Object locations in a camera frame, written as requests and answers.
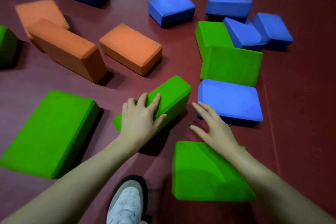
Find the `sneaker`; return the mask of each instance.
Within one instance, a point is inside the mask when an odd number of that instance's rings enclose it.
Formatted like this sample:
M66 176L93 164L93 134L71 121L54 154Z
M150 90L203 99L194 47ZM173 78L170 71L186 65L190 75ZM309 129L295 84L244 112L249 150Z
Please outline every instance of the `sneaker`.
M137 175L122 179L114 189L107 205L106 224L147 224L148 201L146 181Z

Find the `finger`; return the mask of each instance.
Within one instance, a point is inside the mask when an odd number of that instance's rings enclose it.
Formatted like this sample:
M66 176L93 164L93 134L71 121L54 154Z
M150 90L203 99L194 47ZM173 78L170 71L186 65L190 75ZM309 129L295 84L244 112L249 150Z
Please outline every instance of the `finger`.
M127 110L128 110L128 104L127 103L123 103L123 111L122 111L122 113L127 112Z
M194 131L196 134L199 135L200 138L202 138L204 141L207 141L209 135L201 128L195 125L189 126L189 128Z
M192 103L192 106L196 109L196 111L200 114L200 116L202 116L202 118L207 122L207 124L210 126L210 123L212 122L212 117L211 115L204 110L201 106L199 106L196 103Z
M160 103L160 98L161 98L161 94L158 93L156 95L156 97L154 98L153 102L149 105L148 109L150 111L150 113L154 113L155 110L158 108L159 103Z
M144 107L146 105L148 93L144 93L140 96L137 106Z
M166 114L163 114L163 115L160 115L155 121L154 121L154 128L155 128L155 131L158 130L159 126L161 125L161 123L163 122L163 120L167 117Z
M130 98L127 102L127 107L128 107L128 110L131 110L132 108L135 107L135 102L136 100L134 98Z
M198 101L198 104L201 107L203 107L211 115L212 118L214 118L215 120L222 120L212 106L210 106L206 103L203 103L201 101Z

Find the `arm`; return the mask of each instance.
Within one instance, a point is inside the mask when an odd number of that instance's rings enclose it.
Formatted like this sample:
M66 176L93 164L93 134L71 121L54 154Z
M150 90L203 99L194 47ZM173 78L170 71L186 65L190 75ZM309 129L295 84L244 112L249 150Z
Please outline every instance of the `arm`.
M118 170L157 131L166 117L153 120L160 95L145 107L147 94L123 104L120 136L97 155L83 162L2 223L76 223L88 206Z
M278 223L336 223L328 213L239 147L229 126L212 107L201 102L199 104L193 103L193 106L210 130L206 133L194 125L190 129L243 175L257 199Z

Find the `hand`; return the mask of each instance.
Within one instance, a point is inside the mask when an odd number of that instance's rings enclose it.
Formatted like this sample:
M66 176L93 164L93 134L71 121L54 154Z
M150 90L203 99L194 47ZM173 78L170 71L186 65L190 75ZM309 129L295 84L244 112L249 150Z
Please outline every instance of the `hand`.
M123 104L120 137L124 143L127 142L130 147L133 147L134 153L149 141L167 116L163 114L153 120L161 95L157 94L153 102L146 107L147 95L147 93L142 94L137 105L134 98L130 98Z
M203 129L195 125L191 125L190 129L198 134L212 149L227 158L230 153L240 148L229 125L222 121L215 109L211 106L200 101L198 103L199 105L196 103L192 105L206 121L210 130L206 133Z

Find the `left hand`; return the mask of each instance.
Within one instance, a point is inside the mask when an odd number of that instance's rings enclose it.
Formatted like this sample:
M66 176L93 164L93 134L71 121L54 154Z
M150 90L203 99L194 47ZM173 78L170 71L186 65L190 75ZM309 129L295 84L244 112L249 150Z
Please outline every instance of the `left hand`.
M163 114L153 120L161 95L157 94L153 102L146 107L147 96L148 93L142 94L137 105L134 98L123 104L120 137L124 143L127 142L133 148L134 153L150 140L167 116Z

